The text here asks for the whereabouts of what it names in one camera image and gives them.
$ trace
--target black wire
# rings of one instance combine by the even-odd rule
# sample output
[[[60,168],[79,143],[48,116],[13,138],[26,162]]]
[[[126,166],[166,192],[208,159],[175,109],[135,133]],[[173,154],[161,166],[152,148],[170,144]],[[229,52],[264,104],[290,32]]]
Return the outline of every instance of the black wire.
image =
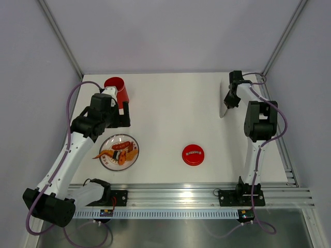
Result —
[[[87,179],[85,180],[85,182],[83,183],[83,186],[85,186],[85,184],[86,184],[86,182],[87,182],[88,180],[91,181],[91,179],[87,178]]]
[[[215,196],[218,197],[218,195],[215,194],[215,190],[221,190],[221,189],[214,189],[214,190],[213,190],[213,195],[215,195]]]

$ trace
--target perforated metal strip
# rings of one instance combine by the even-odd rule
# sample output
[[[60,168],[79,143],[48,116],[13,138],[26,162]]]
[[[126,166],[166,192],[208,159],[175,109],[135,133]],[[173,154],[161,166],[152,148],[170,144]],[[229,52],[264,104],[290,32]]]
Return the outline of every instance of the perforated metal strip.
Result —
[[[74,219],[238,219],[235,209],[115,209],[113,216],[101,216],[101,209],[81,209]]]

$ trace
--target plate of food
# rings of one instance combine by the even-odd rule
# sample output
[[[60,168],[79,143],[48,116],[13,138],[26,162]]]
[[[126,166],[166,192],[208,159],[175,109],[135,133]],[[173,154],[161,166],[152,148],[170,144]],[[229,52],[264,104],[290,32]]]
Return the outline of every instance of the plate of food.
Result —
[[[111,171],[122,171],[135,163],[139,155],[137,141],[127,134],[117,134],[109,137],[100,147],[101,164]]]

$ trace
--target white table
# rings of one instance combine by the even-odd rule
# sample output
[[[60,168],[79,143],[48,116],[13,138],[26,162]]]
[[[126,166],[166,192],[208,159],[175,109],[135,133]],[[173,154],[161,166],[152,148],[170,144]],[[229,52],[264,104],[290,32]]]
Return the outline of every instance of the white table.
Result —
[[[85,75],[84,81],[94,81],[103,87],[105,80],[113,76],[126,83],[131,127],[106,129],[86,154],[71,183],[83,183],[87,178],[120,184],[238,181],[247,152],[244,135],[247,107],[241,103],[223,119],[219,117],[221,82],[224,95],[228,91],[228,73]],[[254,75],[247,79],[256,82]],[[81,87],[73,118],[89,105],[96,92],[94,85]],[[108,137],[119,133],[133,136],[139,143],[140,154],[132,167],[113,172],[92,158]],[[188,144],[204,149],[205,160],[199,166],[189,166],[182,160],[182,150]],[[261,181],[287,182],[275,142],[266,151]]]

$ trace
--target red round lid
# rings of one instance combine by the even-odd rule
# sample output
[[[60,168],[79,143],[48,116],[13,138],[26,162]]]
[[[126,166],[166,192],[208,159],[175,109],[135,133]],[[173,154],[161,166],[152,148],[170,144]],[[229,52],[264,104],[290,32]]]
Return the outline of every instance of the red round lid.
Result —
[[[200,146],[191,144],[184,148],[182,157],[188,165],[197,166],[203,162],[205,153]]]

